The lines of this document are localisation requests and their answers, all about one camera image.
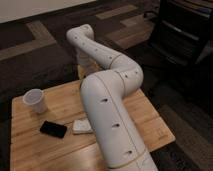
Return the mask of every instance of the carpet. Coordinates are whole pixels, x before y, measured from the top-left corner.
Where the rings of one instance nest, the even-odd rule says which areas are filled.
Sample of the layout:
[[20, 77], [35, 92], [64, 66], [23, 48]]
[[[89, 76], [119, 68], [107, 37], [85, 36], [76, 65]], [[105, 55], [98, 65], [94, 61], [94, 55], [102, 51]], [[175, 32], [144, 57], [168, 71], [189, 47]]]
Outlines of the carpet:
[[[90, 24], [97, 41], [127, 53], [141, 66], [164, 67], [163, 60], [146, 44], [154, 24], [143, 19], [144, 3], [97, 2], [0, 27], [0, 32], [10, 30], [2, 32], [7, 40], [0, 40], [0, 169], [9, 170], [11, 99], [31, 88], [47, 88], [77, 79], [75, 49], [66, 40], [68, 29]], [[184, 97], [167, 82], [149, 96], [148, 91], [164, 72], [144, 67], [144, 73], [142, 90], [177, 136], [176, 142], [151, 154], [159, 170], [212, 170], [212, 153], [207, 151], [213, 139], [208, 114], [203, 110], [193, 113], [200, 109], [196, 104], [189, 110]]]

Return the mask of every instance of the screw hole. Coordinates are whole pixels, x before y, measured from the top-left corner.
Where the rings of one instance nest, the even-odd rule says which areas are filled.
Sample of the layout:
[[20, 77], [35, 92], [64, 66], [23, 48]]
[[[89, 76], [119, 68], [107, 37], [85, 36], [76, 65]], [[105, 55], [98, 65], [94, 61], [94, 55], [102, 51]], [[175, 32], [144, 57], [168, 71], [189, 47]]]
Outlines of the screw hole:
[[120, 127], [119, 123], [112, 125], [112, 128], [118, 128], [118, 127]]
[[124, 156], [129, 157], [132, 153], [133, 153], [132, 150], [129, 150], [129, 151], [124, 153]]
[[108, 101], [108, 99], [102, 99], [102, 100], [101, 100], [102, 103], [103, 103], [103, 102], [106, 103], [107, 101]]

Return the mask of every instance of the white cup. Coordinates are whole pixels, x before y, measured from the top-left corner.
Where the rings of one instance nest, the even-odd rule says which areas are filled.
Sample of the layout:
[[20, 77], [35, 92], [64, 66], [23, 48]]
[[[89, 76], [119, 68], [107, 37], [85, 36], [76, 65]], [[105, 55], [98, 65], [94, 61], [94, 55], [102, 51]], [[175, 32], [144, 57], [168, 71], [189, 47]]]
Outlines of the white cup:
[[32, 89], [25, 93], [23, 102], [32, 107], [36, 113], [43, 113], [47, 110], [44, 93], [40, 89]]

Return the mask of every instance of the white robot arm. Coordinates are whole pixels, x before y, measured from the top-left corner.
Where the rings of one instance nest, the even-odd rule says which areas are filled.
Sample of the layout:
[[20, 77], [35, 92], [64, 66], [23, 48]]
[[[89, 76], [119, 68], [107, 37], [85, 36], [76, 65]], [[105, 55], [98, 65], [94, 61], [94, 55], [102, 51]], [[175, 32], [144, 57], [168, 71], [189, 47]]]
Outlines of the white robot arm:
[[106, 69], [84, 79], [81, 98], [108, 169], [156, 171], [155, 163], [122, 103], [122, 98], [142, 84], [140, 66], [126, 55], [95, 42], [89, 25], [70, 29], [67, 38], [77, 49], [80, 65], [89, 68], [91, 57]]

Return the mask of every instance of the gray carpet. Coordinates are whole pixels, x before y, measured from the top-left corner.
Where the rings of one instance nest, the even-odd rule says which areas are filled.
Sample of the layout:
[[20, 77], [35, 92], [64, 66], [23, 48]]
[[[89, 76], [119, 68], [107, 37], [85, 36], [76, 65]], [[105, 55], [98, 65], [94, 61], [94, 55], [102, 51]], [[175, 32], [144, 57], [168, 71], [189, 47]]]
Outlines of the gray carpet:
[[[100, 1], [54, 14], [37, 16], [21, 23], [13, 22], [0, 26], [4, 39], [8, 39], [0, 40], [1, 171], [9, 170], [11, 99], [34, 87], [47, 88], [77, 79], [75, 51], [67, 42], [65, 35], [68, 29], [85, 23], [93, 26], [96, 40], [128, 53], [143, 67], [145, 79], [142, 90], [177, 138], [176, 142], [152, 153], [159, 170], [213, 170], [213, 122], [212, 108], [209, 107], [209, 104], [212, 104], [212, 98], [205, 96], [205, 100], [199, 101], [196, 96], [191, 96], [194, 94], [193, 91], [187, 95], [183, 94], [182, 87], [173, 86], [175, 79], [165, 79], [167, 75], [165, 71], [150, 67], [165, 68], [167, 65], [161, 56], [148, 47], [146, 42], [139, 42], [137, 45], [131, 39], [133, 42], [131, 48], [123, 49], [120, 44], [116, 44], [107, 37], [109, 33], [128, 29], [120, 21], [142, 14], [145, 4], [146, 1], [140, 0], [103, 1], [103, 3]], [[136, 9], [103, 20], [95, 16], [125, 5], [134, 5]], [[39, 44], [35, 44], [31, 51], [1, 60], [2, 51], [36, 39], [32, 37], [32, 30], [27, 27], [28, 23], [34, 21], [41, 22], [56, 42], [46, 45], [38, 41]], [[12, 40], [13, 37], [9, 36], [10, 32], [13, 32], [16, 39]], [[198, 90], [197, 92], [202, 94], [199, 86], [190, 90]]]

